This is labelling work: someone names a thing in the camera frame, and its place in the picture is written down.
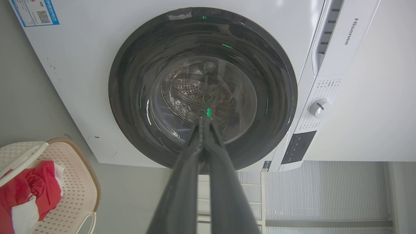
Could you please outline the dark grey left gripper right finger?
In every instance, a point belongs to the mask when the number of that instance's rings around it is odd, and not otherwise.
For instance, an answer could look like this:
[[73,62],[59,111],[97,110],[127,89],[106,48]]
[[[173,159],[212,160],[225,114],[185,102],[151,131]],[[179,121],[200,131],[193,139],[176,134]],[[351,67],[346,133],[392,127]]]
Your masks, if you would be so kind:
[[210,175],[211,232],[259,234],[259,226],[216,124],[211,118],[203,118],[202,124],[204,156]]

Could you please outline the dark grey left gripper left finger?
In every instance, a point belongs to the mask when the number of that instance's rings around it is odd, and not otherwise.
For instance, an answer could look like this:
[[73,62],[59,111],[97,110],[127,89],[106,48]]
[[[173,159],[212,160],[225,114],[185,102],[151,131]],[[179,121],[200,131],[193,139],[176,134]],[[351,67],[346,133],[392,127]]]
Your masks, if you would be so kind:
[[203,119],[193,123],[191,135],[179,154],[153,215],[148,234],[195,234],[197,192],[203,150]]

